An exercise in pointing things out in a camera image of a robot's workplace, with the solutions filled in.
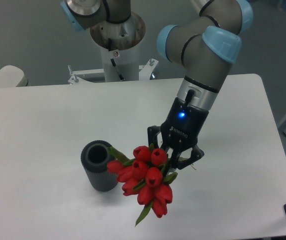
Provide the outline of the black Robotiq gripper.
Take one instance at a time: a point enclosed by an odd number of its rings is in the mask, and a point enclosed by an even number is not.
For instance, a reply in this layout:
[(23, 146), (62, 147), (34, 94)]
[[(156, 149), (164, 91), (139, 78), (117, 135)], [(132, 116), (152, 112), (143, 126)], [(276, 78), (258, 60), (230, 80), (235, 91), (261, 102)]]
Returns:
[[(198, 135), (209, 112), (204, 109), (184, 104), (175, 98), (165, 122), (161, 126), (147, 128), (148, 145), (155, 149), (172, 149), (170, 167), (182, 170), (204, 157), (198, 147)], [(162, 145), (158, 135), (161, 133)]]

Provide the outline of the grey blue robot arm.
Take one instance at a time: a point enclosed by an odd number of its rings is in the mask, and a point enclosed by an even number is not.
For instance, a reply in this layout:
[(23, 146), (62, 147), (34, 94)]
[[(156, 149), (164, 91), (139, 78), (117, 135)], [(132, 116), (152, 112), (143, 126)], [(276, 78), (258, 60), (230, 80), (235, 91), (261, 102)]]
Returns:
[[(60, 5), (74, 29), (89, 30), (99, 46), (106, 82), (140, 79), (138, 46), (146, 26), (129, 0), (64, 0)], [(204, 156), (198, 135), (238, 57), (240, 33), (253, 22), (246, 0), (198, 0), (196, 9), (197, 20), (165, 26), (156, 42), (159, 54), (182, 65), (186, 74), (165, 122), (148, 128), (148, 142), (161, 138), (161, 148), (172, 149), (169, 166), (179, 170)]]

